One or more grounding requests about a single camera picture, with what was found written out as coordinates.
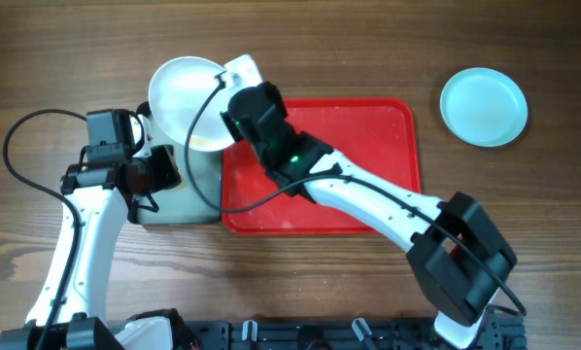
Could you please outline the white plate with stain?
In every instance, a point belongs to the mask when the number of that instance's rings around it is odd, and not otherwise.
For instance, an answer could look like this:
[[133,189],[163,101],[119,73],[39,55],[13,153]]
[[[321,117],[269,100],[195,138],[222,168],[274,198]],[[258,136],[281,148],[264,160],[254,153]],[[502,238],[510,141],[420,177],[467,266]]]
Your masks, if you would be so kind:
[[171,59],[154,73],[149,104],[161,130],[172,140],[200,152],[216,152],[234,143],[221,113],[227,110],[229,91],[223,89],[206,104],[197,122],[193,119],[218,86],[223,68],[208,59],[183,56]]

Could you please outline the light blue plate bottom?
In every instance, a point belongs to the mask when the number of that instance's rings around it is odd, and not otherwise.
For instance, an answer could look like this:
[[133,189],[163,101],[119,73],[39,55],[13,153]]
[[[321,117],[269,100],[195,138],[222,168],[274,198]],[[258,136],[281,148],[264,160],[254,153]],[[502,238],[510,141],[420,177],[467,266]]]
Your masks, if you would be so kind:
[[448,80],[440,93],[440,115],[463,142],[496,148],[515,141],[529,122],[528,102],[505,74],[468,68]]

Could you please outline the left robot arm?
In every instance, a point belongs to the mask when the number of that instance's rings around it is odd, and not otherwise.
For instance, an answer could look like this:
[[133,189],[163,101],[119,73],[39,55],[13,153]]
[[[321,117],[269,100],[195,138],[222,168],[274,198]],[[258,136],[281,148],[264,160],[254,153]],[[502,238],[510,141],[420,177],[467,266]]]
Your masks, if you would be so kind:
[[176,186],[170,146],[137,154],[114,145],[103,157],[82,150],[68,167],[58,198],[62,226],[42,292],[20,329],[0,334],[0,349],[177,349],[188,329],[176,309],[129,318],[112,333],[106,297],[118,235],[133,221],[140,197]]

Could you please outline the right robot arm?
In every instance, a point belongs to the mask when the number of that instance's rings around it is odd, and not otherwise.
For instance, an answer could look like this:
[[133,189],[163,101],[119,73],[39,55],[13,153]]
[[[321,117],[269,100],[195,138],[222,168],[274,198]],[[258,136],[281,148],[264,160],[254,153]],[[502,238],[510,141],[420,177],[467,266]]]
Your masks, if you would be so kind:
[[437,309],[433,328],[450,347],[477,338],[517,258],[482,206],[455,193],[448,201],[410,192],[354,164],[287,121],[271,83],[232,90],[222,120],[253,148],[265,176],[288,196],[343,212],[383,234],[406,254],[423,295]]

